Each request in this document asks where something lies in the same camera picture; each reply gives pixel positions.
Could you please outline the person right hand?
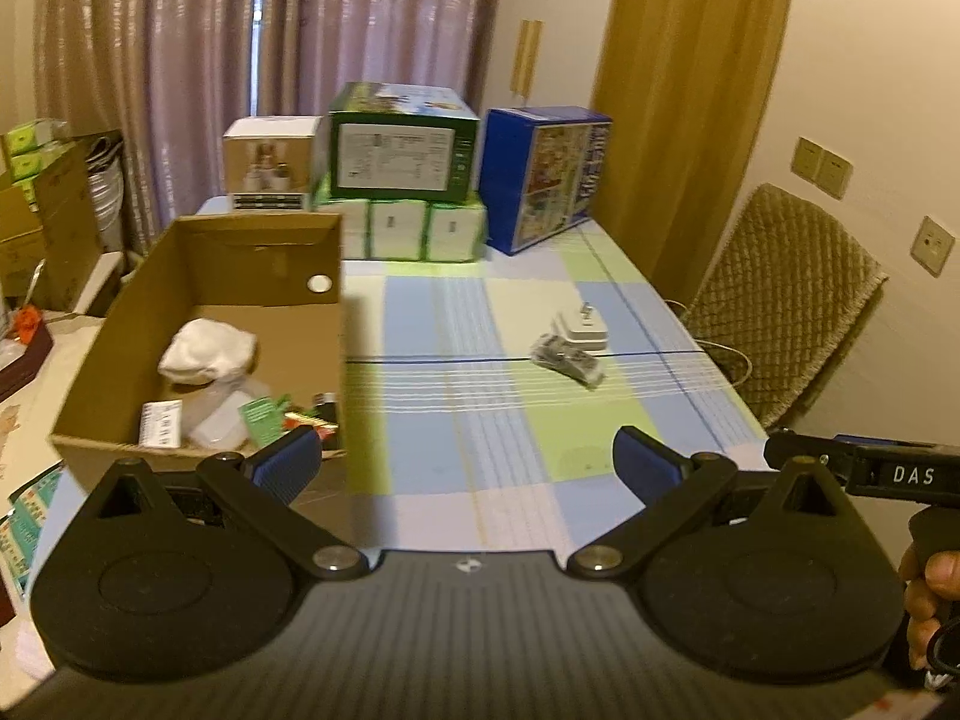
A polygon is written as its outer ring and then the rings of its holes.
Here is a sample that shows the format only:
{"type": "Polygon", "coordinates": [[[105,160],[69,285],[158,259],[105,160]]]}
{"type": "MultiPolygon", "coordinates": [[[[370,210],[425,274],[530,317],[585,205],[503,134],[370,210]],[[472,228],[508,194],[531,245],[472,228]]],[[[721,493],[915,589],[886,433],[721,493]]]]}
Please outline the person right hand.
{"type": "Polygon", "coordinates": [[[912,544],[903,554],[900,577],[907,584],[905,611],[908,615],[908,653],[913,670],[928,666],[926,650],[931,637],[940,628],[937,615],[960,593],[957,551],[935,553],[928,561],[919,561],[912,544]]]}

